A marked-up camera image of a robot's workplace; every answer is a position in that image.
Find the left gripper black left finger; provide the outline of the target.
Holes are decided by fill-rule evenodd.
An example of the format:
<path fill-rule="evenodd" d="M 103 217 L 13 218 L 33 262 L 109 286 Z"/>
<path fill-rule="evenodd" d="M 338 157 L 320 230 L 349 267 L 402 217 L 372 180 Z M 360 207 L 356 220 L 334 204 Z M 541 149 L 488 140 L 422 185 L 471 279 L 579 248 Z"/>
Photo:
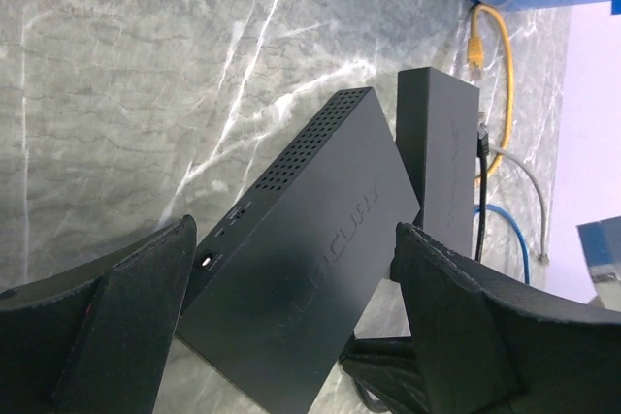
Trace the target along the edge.
<path fill-rule="evenodd" d="M 4 413 L 150 413 L 196 249 L 185 215 L 1 294 Z"/>

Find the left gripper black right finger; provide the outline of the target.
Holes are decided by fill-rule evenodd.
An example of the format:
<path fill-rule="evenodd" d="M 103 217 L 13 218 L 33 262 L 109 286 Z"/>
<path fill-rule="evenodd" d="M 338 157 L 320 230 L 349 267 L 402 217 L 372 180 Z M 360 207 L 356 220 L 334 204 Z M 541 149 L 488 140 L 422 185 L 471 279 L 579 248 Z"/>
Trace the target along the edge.
<path fill-rule="evenodd" d="M 466 258 L 407 223 L 395 260 L 433 413 L 616 413 L 620 315 Z"/>

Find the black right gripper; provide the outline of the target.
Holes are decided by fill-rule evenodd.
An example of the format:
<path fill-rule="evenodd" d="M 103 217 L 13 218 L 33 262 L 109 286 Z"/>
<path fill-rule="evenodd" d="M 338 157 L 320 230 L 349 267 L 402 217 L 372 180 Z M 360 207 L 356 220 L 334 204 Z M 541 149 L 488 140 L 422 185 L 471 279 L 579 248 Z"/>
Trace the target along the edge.
<path fill-rule="evenodd" d="M 339 363 L 373 413 L 430 412 L 410 336 L 352 336 Z"/>

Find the black network switch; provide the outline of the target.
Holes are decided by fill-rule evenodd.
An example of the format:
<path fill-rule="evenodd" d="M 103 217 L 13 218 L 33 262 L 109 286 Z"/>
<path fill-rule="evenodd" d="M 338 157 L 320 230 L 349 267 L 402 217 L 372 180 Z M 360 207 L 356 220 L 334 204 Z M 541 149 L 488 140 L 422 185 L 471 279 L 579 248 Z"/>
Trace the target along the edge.
<path fill-rule="evenodd" d="M 433 68 L 398 75 L 396 141 L 375 92 L 349 89 L 353 112 L 342 173 L 326 194 L 334 207 L 324 257 L 341 273 L 334 315 L 337 337 L 354 329 L 389 269 L 397 225 L 414 225 L 449 249 L 472 252 L 476 87 Z"/>

